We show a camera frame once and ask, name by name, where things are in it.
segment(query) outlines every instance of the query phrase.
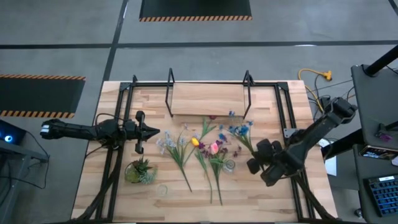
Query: keyboard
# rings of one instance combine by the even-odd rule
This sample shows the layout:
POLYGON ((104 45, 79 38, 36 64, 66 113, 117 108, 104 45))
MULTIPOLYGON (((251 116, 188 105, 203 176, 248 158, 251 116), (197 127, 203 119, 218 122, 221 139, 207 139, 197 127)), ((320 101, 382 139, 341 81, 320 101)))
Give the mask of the keyboard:
POLYGON ((398 214, 398 175, 364 180, 380 217, 398 214))

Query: yellow cable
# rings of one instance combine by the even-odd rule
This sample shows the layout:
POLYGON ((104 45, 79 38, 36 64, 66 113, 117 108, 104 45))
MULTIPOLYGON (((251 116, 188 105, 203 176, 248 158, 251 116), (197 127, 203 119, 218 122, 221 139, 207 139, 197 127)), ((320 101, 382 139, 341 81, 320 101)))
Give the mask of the yellow cable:
MULTIPOLYGON (((318 75, 323 76, 323 77, 324 77, 326 80, 328 80, 328 81, 331 80, 331 71, 328 71, 328 72, 318 72, 318 71, 315 71, 315 70, 312 70, 312 69, 309 69, 309 68, 303 68, 303 69, 300 69, 300 71, 298 71, 298 79, 299 79, 299 80, 302 80, 302 79, 301 79, 301 73, 302 73, 303 71, 313 72, 313 73, 315 73, 315 74, 318 74, 318 75)), ((317 102, 317 105, 318 105, 320 111, 323 113, 323 108, 322 108, 321 103, 319 102, 318 97, 315 96, 315 94, 313 93, 313 91, 311 90, 310 87, 308 87, 308 86, 305 85, 305 88, 313 95, 315 101, 317 102)))

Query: pink flower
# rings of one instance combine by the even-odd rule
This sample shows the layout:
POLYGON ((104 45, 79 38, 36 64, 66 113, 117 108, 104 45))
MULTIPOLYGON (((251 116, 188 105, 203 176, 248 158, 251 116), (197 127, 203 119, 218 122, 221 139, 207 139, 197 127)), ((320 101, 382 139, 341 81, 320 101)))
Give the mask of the pink flower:
POLYGON ((211 153, 214 155, 214 154, 216 154, 217 152, 218 152, 218 145, 217 145, 217 143, 213 143, 213 144, 211 144, 210 145, 210 149, 211 149, 211 153))

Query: wooden table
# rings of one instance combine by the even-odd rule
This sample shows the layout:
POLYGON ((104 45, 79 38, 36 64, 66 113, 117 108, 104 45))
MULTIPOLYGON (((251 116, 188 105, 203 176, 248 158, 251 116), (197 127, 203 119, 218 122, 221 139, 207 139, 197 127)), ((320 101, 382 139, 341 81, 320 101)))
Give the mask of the wooden table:
MULTIPOLYGON (((288 81, 288 83, 297 126, 306 128, 313 121, 304 83, 302 81, 288 81)), ((120 82, 104 83, 97 113, 114 113, 119 84, 120 82)), ((250 158, 250 153, 246 148, 243 148, 242 153, 234 158, 236 162, 234 173, 221 173, 220 188, 223 206, 218 200, 216 183, 211 170, 209 171, 213 186, 213 203, 210 204, 210 188, 195 156, 192 156, 185 166, 185 172, 193 190, 190 192, 177 165, 171 158, 160 153, 155 142, 158 138, 164 137, 166 129, 174 135, 178 134, 185 123, 188 125, 188 130, 183 133, 184 136, 190 138, 194 132, 201 133, 201 117, 175 115, 171 118, 164 102, 165 91, 165 87, 134 88, 130 117, 134 119, 137 110, 142 110, 146 114, 146 124, 162 131, 144 143, 145 158, 150 160, 152 166, 157 166, 159 171, 153 184, 126 182, 124 169, 130 162, 140 157, 134 152, 135 141, 126 143, 114 222, 289 222, 297 220, 290 180, 283 179, 273 187, 266 187, 259 174, 249 173, 246 161, 250 158)), ((252 87, 251 99, 252 105, 246 119, 254 121, 251 130, 253 145, 264 138, 283 142, 274 89, 252 87)), ((284 111, 287 111, 283 95, 282 99, 284 111)), ((289 125, 287 112, 285 112, 285 118, 289 125)), ((107 119, 107 117, 100 116, 99 120, 102 119, 107 119)), ((228 125, 229 119, 219 117, 214 123, 228 125)), ((209 133, 203 140, 205 144, 218 139, 218 133, 218 128, 209 133)), ((88 152, 98 146, 97 142, 91 142, 88 152)), ((238 145, 236 141, 229 141, 227 147, 229 151, 234 151, 238 145)), ((78 217, 98 193, 105 157, 106 151, 99 150, 86 159, 72 218, 78 217)), ((314 147, 308 153, 305 166, 311 190, 328 212, 336 216, 336 208, 319 147, 314 147)), ((300 194, 300 199, 306 217, 307 209, 303 193, 300 194)), ((104 214, 108 211, 108 200, 109 197, 106 197, 104 214)))

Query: blue light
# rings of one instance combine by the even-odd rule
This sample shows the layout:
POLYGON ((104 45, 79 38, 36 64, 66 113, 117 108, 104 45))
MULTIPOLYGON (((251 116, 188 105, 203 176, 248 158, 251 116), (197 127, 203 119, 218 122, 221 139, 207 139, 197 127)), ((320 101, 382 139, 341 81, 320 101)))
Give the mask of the blue light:
POLYGON ((5 140, 6 142, 11 142, 11 141, 12 141, 12 136, 6 136, 6 137, 4 138, 4 140, 5 140))

